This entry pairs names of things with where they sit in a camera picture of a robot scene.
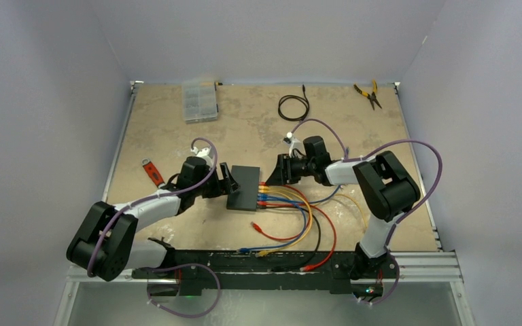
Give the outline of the yellow handled pliers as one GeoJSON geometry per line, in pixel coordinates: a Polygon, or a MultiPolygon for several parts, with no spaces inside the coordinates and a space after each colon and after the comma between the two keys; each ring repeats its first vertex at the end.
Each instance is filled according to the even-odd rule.
{"type": "Polygon", "coordinates": [[[354,84],[353,88],[355,89],[355,91],[358,94],[360,94],[363,97],[368,99],[368,101],[369,101],[373,111],[377,107],[382,109],[382,106],[381,106],[380,102],[377,99],[377,90],[378,90],[378,88],[377,88],[377,81],[375,79],[372,80],[372,90],[370,92],[363,91],[357,84],[354,84]]]}

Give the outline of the black network switch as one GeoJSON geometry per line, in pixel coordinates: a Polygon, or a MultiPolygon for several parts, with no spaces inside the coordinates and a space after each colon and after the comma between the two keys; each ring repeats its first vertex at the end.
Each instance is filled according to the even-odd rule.
{"type": "Polygon", "coordinates": [[[239,188],[228,195],[226,208],[233,211],[256,211],[260,167],[234,165],[230,172],[239,188]]]}

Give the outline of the clear plastic organizer box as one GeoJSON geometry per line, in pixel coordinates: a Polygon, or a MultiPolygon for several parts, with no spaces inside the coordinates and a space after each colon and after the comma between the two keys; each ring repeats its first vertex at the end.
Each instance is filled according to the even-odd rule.
{"type": "Polygon", "coordinates": [[[187,124],[218,119],[217,84],[212,79],[192,79],[181,84],[183,117],[187,124]]]}

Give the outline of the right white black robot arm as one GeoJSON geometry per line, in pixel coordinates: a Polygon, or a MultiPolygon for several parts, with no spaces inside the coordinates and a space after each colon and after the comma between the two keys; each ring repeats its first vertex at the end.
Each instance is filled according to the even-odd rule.
{"type": "Polygon", "coordinates": [[[373,275],[388,259],[392,228],[420,199],[418,185],[387,145],[361,158],[333,160],[321,136],[304,139],[302,154],[295,152],[295,137],[288,142],[289,152],[278,155],[266,185],[293,185],[303,177],[324,186],[359,185],[371,218],[355,246],[352,271],[373,275]]]}

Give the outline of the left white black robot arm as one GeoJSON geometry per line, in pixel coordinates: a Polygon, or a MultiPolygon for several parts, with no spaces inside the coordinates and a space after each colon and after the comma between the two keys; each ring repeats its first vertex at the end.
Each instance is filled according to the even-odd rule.
{"type": "Polygon", "coordinates": [[[94,203],[69,243],[66,258],[89,277],[115,279],[123,270],[149,268],[157,277],[175,271],[174,248],[157,238],[136,240],[139,230],[188,210],[198,197],[228,196],[239,189],[226,163],[186,158],[179,173],[153,194],[111,205],[94,203]]]}

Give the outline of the aluminium frame rail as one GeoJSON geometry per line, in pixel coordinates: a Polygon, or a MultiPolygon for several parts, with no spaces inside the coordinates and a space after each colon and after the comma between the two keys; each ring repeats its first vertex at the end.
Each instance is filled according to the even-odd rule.
{"type": "Polygon", "coordinates": [[[346,86],[309,87],[309,114],[279,117],[287,86],[211,87],[218,117],[186,124],[183,86],[142,85],[109,195],[94,203],[66,251],[90,277],[279,278],[291,289],[327,276],[394,278],[397,227],[425,189],[393,88],[382,109],[346,86]]]}

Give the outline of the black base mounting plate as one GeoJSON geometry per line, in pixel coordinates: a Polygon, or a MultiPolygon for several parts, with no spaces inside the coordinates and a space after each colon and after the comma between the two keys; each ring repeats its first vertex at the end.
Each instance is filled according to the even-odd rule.
{"type": "Polygon", "coordinates": [[[170,268],[179,272],[133,270],[134,279],[171,280],[180,295],[204,289],[327,291],[336,295],[381,297],[383,281],[394,280],[396,260],[388,256],[379,268],[354,274],[353,251],[284,251],[267,257],[236,251],[178,250],[170,268]]]}

